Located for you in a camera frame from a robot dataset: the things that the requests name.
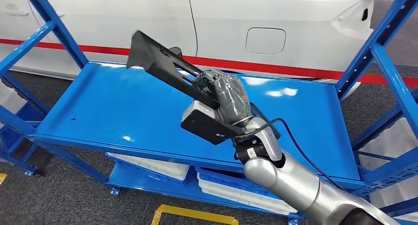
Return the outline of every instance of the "red stripe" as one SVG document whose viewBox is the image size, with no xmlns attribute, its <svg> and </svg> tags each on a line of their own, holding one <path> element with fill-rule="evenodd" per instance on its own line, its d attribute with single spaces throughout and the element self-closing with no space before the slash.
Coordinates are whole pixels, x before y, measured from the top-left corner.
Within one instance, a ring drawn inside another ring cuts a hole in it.
<svg viewBox="0 0 418 225">
<path fill-rule="evenodd" d="M 11 40 L 11 39 L 1 39 L 0 43 L 11 44 L 11 45 L 20 45 L 23 41 L 21 40 Z M 64 50 L 64 47 L 61 43 L 49 43 L 49 42 L 39 42 L 36 47 L 49 48 L 49 49 L 59 49 Z M 129 54 L 128 48 L 122 47 L 106 47 L 106 46 L 91 46 L 91 45 L 79 45 L 80 49 L 85 52 L 95 52 L 103 54 L 115 54 L 115 55 L 125 55 Z M 242 62 L 242 61 L 230 61 L 230 60 L 219 60 L 206 57 L 195 57 L 195 56 L 183 56 L 185 60 L 194 64 L 202 66 L 212 66 L 218 68 L 227 68 L 233 70 L 244 70 L 244 71 L 257 71 L 265 72 L 272 74 L 282 74 L 282 75 L 296 75 L 296 76 L 307 76 L 312 78 L 329 78 L 329 79 L 340 79 L 343 72 L 341 71 L 328 71 L 328 70 L 317 70 L 309 69 L 302 67 L 292 67 L 292 66 L 280 66 L 280 65 L 270 65 L 270 64 L 260 64 L 260 63 L 251 63 L 251 62 Z M 402 78 L 405 84 L 408 87 L 418 87 L 418 78 L 414 77 L 403 77 Z M 364 83 L 379 83 L 386 84 L 386 80 L 382 75 L 375 74 L 364 74 L 360 77 L 360 82 Z"/>
</svg>

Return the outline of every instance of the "black cable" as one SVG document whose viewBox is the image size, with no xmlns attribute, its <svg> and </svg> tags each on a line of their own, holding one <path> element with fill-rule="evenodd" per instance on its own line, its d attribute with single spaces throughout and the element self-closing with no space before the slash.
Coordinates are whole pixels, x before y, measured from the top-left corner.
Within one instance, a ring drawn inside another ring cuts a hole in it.
<svg viewBox="0 0 418 225">
<path fill-rule="evenodd" d="M 336 183 L 333 179 L 331 179 L 326 173 L 324 173 L 319 167 L 317 167 L 314 162 L 312 162 L 308 156 L 306 156 L 306 154 L 303 152 L 303 150 L 300 148 L 300 146 L 298 145 L 298 143 L 296 142 L 295 138 L 293 137 L 292 132 L 290 131 L 289 126 L 287 125 L 286 121 L 280 117 L 277 117 L 269 122 L 267 122 L 266 124 L 264 124 L 263 126 L 261 126 L 260 128 L 245 134 L 245 135 L 239 135 L 236 136 L 235 138 L 246 138 L 249 136 L 252 136 L 254 134 L 257 134 L 258 132 L 262 131 L 263 129 L 267 128 L 269 125 L 275 123 L 276 121 L 281 121 L 283 123 L 283 125 L 285 126 L 287 133 L 289 134 L 290 138 L 292 139 L 293 143 L 295 144 L 296 148 L 298 149 L 298 151 L 301 153 L 301 155 L 306 159 L 306 161 L 308 161 L 308 163 L 310 163 L 312 165 L 312 167 L 314 167 L 317 171 L 319 171 L 323 176 L 325 176 L 332 184 L 334 184 L 338 189 L 342 190 L 342 191 L 346 191 L 344 188 L 342 188 L 338 183 Z"/>
</svg>

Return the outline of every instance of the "gray carpet floor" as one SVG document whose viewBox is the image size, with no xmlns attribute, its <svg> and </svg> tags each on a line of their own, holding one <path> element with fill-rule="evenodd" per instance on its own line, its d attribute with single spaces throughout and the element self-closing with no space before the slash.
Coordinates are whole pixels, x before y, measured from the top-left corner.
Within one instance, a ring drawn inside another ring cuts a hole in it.
<svg viewBox="0 0 418 225">
<path fill-rule="evenodd" d="M 398 66 L 403 76 L 418 76 L 418 68 Z M 369 72 L 376 73 L 376 67 Z M 45 104 L 53 106 L 70 81 L 43 76 L 12 73 Z M 356 137 L 393 107 L 395 100 L 386 85 L 362 84 L 342 102 L 351 138 Z M 105 174 L 113 162 L 102 152 L 70 149 Z M 0 185 L 1 225 L 148 225 L 161 204 L 233 216 L 240 224 L 284 225 L 287 219 L 235 208 L 172 198 L 138 190 L 122 190 L 111 196 L 109 188 L 92 180 L 72 166 L 42 149 L 30 159 L 46 173 L 26 177 L 23 171 L 0 163 L 7 178 Z M 160 224 L 214 224 L 181 216 L 163 214 Z"/>
</svg>

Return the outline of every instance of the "yellow floor marking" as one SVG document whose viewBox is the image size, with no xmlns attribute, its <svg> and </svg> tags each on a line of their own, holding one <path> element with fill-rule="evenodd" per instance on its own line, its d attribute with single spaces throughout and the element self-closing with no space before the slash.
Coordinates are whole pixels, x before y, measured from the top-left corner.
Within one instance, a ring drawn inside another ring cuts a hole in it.
<svg viewBox="0 0 418 225">
<path fill-rule="evenodd" d="M 165 205 L 165 204 L 160 205 L 160 207 L 158 207 L 158 209 L 155 210 L 151 225 L 158 225 L 160 223 L 160 218 L 161 218 L 162 213 L 180 215 L 180 216 L 185 216 L 185 217 L 194 218 L 194 219 L 202 219 L 202 220 L 218 222 L 222 224 L 238 225 L 238 220 L 236 220 L 234 217 L 231 217 L 231 216 L 213 214 L 213 213 L 197 211 L 193 209 L 184 209 L 184 208 Z"/>
<path fill-rule="evenodd" d="M 6 173 L 0 173 L 0 185 L 3 183 L 3 181 L 6 177 L 7 177 Z"/>
</svg>

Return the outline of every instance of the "car door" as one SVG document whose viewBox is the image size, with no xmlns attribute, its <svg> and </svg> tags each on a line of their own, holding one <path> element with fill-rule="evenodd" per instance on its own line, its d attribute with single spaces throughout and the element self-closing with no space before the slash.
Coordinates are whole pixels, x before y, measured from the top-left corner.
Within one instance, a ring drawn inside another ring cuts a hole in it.
<svg viewBox="0 0 418 225">
<path fill-rule="evenodd" d="M 223 68 L 239 73 L 274 75 L 279 66 L 344 71 L 372 32 L 373 0 L 190 2 L 198 57 L 277 65 Z"/>
<path fill-rule="evenodd" d="M 196 55 L 197 40 L 189 0 L 49 0 L 90 60 L 123 62 L 120 49 L 130 48 L 131 36 L 141 30 L 166 47 L 178 46 L 185 55 Z M 59 42 L 50 34 L 52 42 Z M 54 60 L 79 69 L 64 51 Z"/>
<path fill-rule="evenodd" d="M 0 0 L 0 60 L 12 52 L 17 45 L 39 29 L 28 0 Z M 32 49 L 13 68 L 27 71 L 25 67 L 36 66 L 33 62 L 38 50 Z"/>
</svg>

